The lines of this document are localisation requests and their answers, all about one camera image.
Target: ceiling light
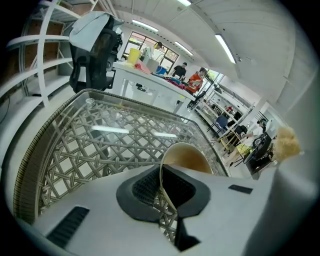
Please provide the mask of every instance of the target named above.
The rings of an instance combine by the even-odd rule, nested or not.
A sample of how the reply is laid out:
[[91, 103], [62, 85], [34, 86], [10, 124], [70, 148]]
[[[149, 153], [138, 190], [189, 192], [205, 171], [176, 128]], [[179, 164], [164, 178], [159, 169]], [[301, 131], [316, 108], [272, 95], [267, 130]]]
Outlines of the ceiling light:
[[193, 56], [193, 54], [191, 53], [191, 51], [189, 51], [186, 47], [184, 47], [181, 43], [175, 41], [174, 42], [177, 46], [181, 47], [182, 50], [186, 51], [189, 55]]
[[181, 4], [183, 4], [184, 6], [189, 6], [191, 5], [191, 3], [188, 0], [178, 0]]
[[128, 129], [114, 128], [102, 125], [93, 125], [91, 126], [92, 130], [103, 131], [103, 132], [111, 132], [111, 133], [119, 133], [119, 134], [129, 134]]
[[236, 60], [234, 58], [234, 56], [232, 55], [226, 41], [224, 40], [224, 38], [222, 37], [222, 35], [220, 34], [216, 34], [215, 38], [218, 39], [219, 43], [222, 45], [224, 51], [226, 52], [226, 54], [228, 55], [230, 61], [234, 64], [236, 64]]
[[132, 22], [135, 23], [135, 24], [138, 24], [138, 25], [140, 25], [140, 26], [143, 26], [143, 27], [145, 27], [145, 28], [147, 28], [147, 29], [150, 29], [150, 30], [152, 30], [152, 31], [154, 31], [154, 32], [158, 32], [158, 29], [154, 28], [153, 26], [149, 26], [149, 25], [144, 24], [144, 23], [142, 23], [142, 22], [140, 22], [140, 21], [137, 21], [137, 20], [135, 20], [135, 19], [133, 19]]
[[177, 135], [171, 133], [154, 132], [154, 136], [177, 138]]

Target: person in orange shirt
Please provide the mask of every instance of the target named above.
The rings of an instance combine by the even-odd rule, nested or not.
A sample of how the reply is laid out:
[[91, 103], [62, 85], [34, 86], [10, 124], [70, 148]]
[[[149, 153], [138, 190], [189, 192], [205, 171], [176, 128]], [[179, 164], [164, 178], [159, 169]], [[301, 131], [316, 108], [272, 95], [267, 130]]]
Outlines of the person in orange shirt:
[[195, 73], [189, 78], [187, 83], [189, 86], [185, 87], [185, 90], [191, 95], [196, 93], [201, 88], [204, 82], [203, 77], [206, 73], [207, 70], [204, 67], [200, 68], [199, 73]]

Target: person in black shirt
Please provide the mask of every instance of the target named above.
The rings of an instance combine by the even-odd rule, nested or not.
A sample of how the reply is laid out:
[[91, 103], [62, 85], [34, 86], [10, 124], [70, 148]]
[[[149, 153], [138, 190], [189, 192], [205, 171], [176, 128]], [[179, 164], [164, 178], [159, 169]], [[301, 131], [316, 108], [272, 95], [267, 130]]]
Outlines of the person in black shirt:
[[173, 72], [172, 76], [174, 77], [175, 75], [177, 75], [181, 79], [182, 76], [186, 75], [186, 72], [187, 72], [185, 69], [186, 66], [187, 66], [186, 62], [182, 63], [182, 65], [175, 66], [171, 71], [171, 73]]

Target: white column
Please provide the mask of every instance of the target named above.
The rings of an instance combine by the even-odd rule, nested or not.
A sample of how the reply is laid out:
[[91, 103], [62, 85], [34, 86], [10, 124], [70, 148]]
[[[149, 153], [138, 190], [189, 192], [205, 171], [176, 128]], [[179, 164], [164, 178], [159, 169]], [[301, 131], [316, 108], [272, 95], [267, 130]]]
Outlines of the white column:
[[267, 102], [267, 99], [262, 97], [260, 101], [256, 104], [250, 114], [246, 116], [246, 118], [241, 122], [241, 126], [247, 126], [248, 123], [255, 118], [256, 114], [262, 109], [262, 107]]
[[58, 0], [52, 0], [49, 8], [47, 9], [45, 16], [43, 18], [39, 41], [37, 45], [37, 69], [38, 69], [38, 81], [40, 87], [41, 97], [43, 99], [44, 106], [48, 106], [49, 99], [46, 90], [45, 74], [44, 74], [44, 48], [45, 48], [45, 37], [50, 22], [51, 14], [53, 13]]

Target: yellow container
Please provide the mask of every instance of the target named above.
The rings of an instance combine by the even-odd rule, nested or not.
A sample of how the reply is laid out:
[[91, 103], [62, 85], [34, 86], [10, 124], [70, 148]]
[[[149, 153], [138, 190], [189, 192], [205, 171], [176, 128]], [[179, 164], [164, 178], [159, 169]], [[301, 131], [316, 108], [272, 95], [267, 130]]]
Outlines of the yellow container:
[[134, 49], [134, 48], [131, 48], [130, 52], [129, 52], [128, 59], [126, 60], [126, 63], [128, 65], [133, 66], [134, 64], [136, 64], [137, 60], [140, 58], [140, 55], [141, 55], [141, 51]]

